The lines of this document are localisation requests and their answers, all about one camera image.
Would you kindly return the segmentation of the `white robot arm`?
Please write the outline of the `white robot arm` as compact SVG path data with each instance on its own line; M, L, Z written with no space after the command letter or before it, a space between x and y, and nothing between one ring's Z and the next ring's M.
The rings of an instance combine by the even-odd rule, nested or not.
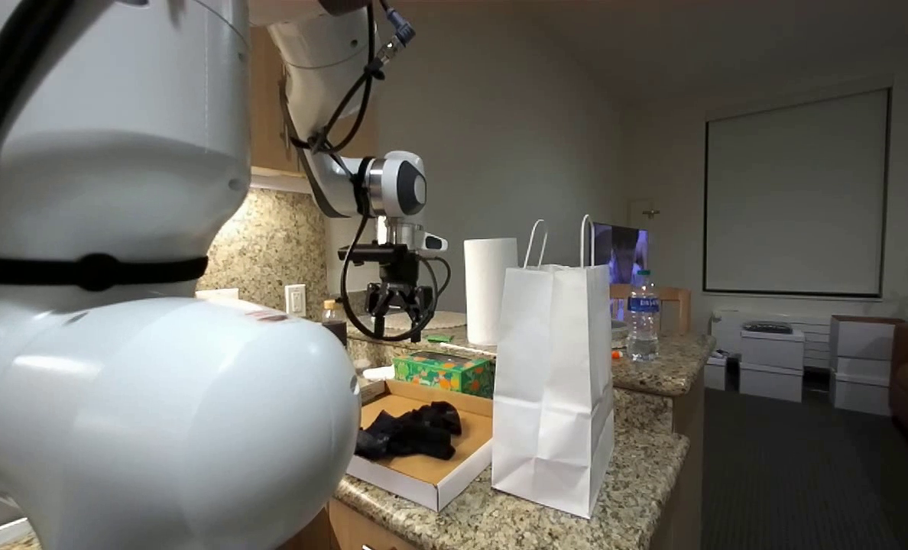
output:
M0 0L0 499L42 550L282 550L359 434L344 344L197 284L251 182L248 31L331 213L412 216L420 157L333 126L388 0Z

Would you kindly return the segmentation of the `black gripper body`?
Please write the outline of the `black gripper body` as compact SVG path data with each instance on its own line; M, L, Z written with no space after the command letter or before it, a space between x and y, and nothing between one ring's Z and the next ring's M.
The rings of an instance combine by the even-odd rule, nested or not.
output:
M412 246L406 246L406 245L355 245L352 261L359 267L364 267L364 263L380 267L380 277L369 288L382 289L385 308L412 311L415 288L432 288L435 305L436 305L436 284L420 282L420 276L427 272L427 261L423 254L415 254Z

